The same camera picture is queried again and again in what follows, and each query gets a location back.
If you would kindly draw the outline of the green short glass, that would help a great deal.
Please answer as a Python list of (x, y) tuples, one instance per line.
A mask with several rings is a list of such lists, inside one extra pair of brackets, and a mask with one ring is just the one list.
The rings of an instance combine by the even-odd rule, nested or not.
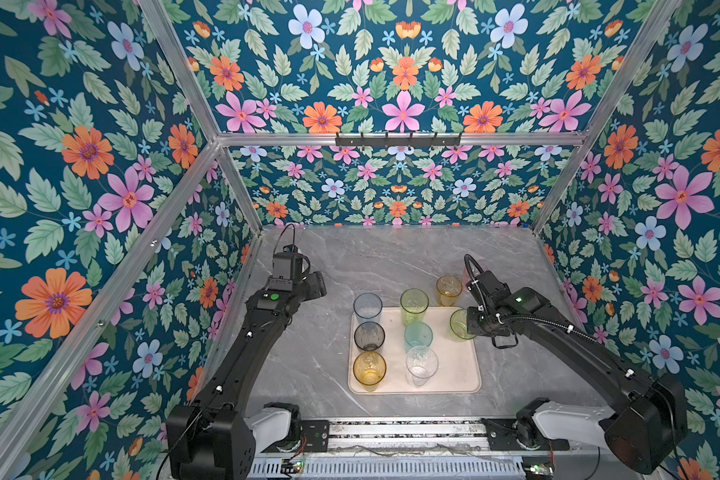
[(454, 341), (470, 341), (475, 338), (474, 334), (468, 331), (466, 309), (454, 311), (449, 319), (449, 336)]

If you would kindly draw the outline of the blue tall glass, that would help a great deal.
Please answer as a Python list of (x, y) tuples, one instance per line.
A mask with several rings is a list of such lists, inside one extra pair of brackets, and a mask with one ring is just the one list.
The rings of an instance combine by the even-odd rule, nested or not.
[(353, 302), (353, 313), (359, 324), (377, 322), (382, 310), (382, 299), (375, 293), (361, 293)]

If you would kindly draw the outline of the grey tall glass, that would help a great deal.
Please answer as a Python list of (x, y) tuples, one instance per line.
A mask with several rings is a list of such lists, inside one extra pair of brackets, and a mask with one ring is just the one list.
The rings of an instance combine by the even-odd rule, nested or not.
[(353, 334), (355, 346), (364, 352), (380, 349), (386, 339), (384, 328), (377, 322), (364, 322), (357, 326)]

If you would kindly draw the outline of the teal short glass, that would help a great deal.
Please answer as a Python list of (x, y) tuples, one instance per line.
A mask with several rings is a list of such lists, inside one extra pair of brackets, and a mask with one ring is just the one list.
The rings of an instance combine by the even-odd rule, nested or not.
[(431, 327), (423, 321), (414, 321), (409, 324), (403, 333), (405, 349), (410, 351), (416, 347), (430, 347), (434, 335)]

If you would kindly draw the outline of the clear short glass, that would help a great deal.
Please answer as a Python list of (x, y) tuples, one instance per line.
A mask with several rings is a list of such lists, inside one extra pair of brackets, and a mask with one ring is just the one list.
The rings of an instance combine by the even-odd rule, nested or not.
[(411, 383), (421, 387), (428, 383), (439, 370), (439, 357), (430, 347), (412, 347), (406, 354), (405, 366)]

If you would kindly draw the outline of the light green tall glass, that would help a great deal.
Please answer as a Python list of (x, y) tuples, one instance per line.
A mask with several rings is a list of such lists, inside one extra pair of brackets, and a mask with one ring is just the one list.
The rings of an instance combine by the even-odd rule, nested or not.
[(408, 327), (412, 323), (422, 321), (430, 306), (429, 296), (421, 289), (410, 288), (400, 297), (402, 323)]

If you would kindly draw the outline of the yellow tall glass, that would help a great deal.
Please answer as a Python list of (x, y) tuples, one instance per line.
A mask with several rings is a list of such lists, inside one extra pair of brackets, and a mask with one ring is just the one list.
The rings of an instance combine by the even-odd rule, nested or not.
[(354, 360), (352, 372), (363, 389), (375, 391), (386, 376), (387, 363), (378, 352), (365, 351)]

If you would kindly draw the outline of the beige plastic tray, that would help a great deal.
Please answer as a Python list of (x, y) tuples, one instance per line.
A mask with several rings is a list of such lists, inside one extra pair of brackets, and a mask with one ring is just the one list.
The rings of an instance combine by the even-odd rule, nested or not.
[(450, 318), (456, 307), (434, 307), (427, 310), (424, 322), (433, 331), (431, 348), (438, 357), (438, 370), (422, 386), (413, 383), (405, 359), (407, 352), (404, 342), (404, 326), (398, 307), (382, 309), (379, 323), (385, 331), (385, 341), (380, 354), (386, 361), (387, 371), (374, 390), (367, 390), (356, 379), (353, 365), (361, 354), (353, 340), (349, 341), (348, 373), (350, 390), (360, 395), (403, 395), (403, 394), (473, 394), (480, 390), (482, 377), (478, 357), (472, 340), (458, 340), (450, 329)]

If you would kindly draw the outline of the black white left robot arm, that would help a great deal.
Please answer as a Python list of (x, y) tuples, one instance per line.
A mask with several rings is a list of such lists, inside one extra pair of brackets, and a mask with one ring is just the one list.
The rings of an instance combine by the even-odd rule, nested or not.
[(316, 271), (295, 280), (272, 276), (248, 298), (240, 332), (221, 365), (190, 404), (174, 408), (166, 421), (173, 478), (245, 479), (256, 455), (288, 436), (289, 410), (265, 412), (275, 422), (285, 415), (283, 428), (266, 434), (256, 434), (244, 414), (267, 356), (301, 304), (326, 293)]

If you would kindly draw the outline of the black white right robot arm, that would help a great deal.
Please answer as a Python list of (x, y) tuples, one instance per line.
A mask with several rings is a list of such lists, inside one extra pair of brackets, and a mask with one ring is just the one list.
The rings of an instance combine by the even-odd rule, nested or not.
[(577, 328), (543, 295), (504, 283), (468, 285), (476, 306), (467, 311), (467, 330), (497, 340), (525, 336), (555, 355), (607, 403), (607, 410), (562, 405), (546, 398), (518, 414), (526, 443), (538, 437), (608, 449), (640, 474), (651, 474), (676, 452), (688, 433), (687, 401), (672, 374), (654, 377), (614, 354)]

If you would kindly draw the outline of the yellow short glass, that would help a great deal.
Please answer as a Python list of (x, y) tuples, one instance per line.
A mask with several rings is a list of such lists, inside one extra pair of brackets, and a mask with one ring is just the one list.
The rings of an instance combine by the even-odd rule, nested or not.
[(441, 307), (456, 304), (463, 291), (462, 281), (452, 275), (443, 275), (436, 282), (437, 302)]

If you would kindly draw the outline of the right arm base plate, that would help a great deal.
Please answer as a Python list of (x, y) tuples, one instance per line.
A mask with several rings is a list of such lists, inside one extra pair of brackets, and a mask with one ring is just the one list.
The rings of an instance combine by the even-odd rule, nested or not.
[(550, 440), (515, 418), (480, 418), (492, 450), (570, 451), (567, 440)]

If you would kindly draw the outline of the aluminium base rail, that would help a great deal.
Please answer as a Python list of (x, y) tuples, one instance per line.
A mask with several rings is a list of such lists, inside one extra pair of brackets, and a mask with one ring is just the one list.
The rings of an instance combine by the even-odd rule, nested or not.
[[(303, 420), (288, 405), (275, 407), (289, 410), (291, 423)], [(256, 434), (283, 428), (285, 415), (281, 414), (275, 422), (265, 414), (269, 408), (274, 407), (245, 418)], [(340, 448), (445, 448), (449, 445), (492, 450), (480, 418), (488, 417), (325, 419), (331, 423), (327, 451)], [(642, 415), (634, 410), (616, 414), (605, 408), (574, 409), (568, 405), (545, 403), (518, 413), (515, 419), (547, 439), (602, 448), (634, 470), (652, 469), (674, 438), (670, 424), (657, 416)]]

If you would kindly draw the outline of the metal hook rail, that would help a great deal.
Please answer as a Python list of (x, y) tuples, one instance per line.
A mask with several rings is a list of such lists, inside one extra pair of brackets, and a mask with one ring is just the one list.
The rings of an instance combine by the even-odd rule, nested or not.
[(452, 147), (461, 144), (461, 134), (440, 134), (440, 133), (352, 133), (336, 134), (334, 142), (336, 146), (346, 147), (413, 147), (427, 149), (430, 147)]

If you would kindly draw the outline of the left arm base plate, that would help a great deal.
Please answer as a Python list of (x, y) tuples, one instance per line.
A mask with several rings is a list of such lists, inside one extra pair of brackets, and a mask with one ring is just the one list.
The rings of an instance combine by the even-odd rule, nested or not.
[(331, 423), (325, 419), (292, 422), (286, 436), (264, 449), (265, 453), (324, 453), (328, 450)]

